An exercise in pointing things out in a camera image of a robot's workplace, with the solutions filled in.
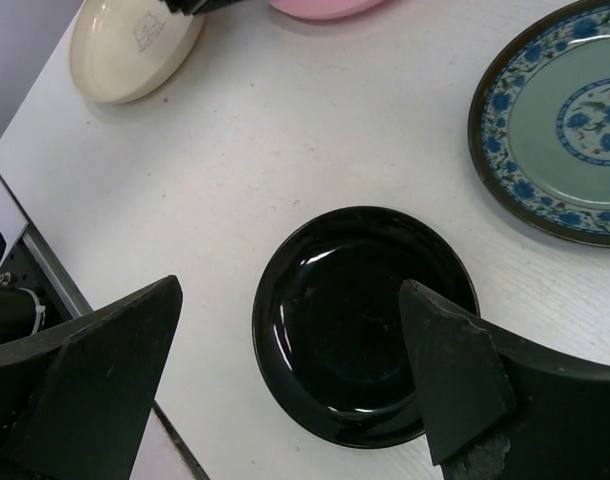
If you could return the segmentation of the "black round plate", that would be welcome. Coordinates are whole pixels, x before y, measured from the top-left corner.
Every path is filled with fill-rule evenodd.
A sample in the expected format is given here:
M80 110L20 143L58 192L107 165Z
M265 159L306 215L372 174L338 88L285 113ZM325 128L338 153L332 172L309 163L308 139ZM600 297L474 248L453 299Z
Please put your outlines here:
M396 210L325 213L274 253L254 299L254 350L273 397L301 427L362 449L423 434L399 310L410 279L479 312L456 252Z

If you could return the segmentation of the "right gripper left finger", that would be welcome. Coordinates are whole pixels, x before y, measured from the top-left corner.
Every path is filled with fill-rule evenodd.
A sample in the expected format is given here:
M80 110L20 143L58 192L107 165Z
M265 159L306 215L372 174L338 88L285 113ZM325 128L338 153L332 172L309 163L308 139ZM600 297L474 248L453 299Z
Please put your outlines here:
M176 276L0 345L0 479L127 479L181 312Z

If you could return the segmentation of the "pink round plate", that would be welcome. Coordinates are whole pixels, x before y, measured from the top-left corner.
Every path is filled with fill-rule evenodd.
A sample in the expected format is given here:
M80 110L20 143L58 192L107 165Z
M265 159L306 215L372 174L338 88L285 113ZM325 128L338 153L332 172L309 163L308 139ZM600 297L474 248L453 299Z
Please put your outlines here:
M365 12L384 0L269 0L271 7L302 20L336 20Z

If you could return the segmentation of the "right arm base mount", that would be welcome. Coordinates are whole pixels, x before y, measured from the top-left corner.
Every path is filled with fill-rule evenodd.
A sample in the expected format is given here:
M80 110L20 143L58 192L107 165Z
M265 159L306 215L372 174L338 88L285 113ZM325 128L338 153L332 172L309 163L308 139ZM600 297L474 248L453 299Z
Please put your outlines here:
M0 232L0 264L6 248ZM34 291L0 285L0 345L38 333L44 325L45 310Z

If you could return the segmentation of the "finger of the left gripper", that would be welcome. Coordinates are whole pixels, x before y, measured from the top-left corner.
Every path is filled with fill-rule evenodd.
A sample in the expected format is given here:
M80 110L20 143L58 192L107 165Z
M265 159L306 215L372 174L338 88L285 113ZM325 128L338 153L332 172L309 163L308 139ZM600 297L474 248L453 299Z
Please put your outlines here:
M171 13L183 15L204 15L236 3L241 0L164 0Z

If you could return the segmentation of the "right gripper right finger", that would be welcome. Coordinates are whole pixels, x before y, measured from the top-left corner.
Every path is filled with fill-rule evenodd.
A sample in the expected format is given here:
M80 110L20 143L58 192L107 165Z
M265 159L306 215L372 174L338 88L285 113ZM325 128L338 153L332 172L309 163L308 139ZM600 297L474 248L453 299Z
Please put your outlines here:
M431 460L446 479L610 479L610 366L399 292Z

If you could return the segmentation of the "blue floral round plate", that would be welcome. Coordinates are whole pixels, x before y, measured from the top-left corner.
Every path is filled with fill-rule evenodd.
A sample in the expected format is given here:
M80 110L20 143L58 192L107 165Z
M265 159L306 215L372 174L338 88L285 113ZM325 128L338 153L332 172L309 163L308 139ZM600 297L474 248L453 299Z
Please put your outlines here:
M468 118L475 169L530 226L610 248L610 1L577 1L515 37Z

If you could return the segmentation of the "cream round plate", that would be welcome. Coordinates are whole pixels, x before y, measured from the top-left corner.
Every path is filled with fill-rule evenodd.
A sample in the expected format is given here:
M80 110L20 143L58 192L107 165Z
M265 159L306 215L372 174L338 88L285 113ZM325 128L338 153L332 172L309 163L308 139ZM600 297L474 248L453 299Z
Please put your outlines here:
M73 29L69 66L87 100L124 104L161 86L184 62L204 19L163 1L88 0Z

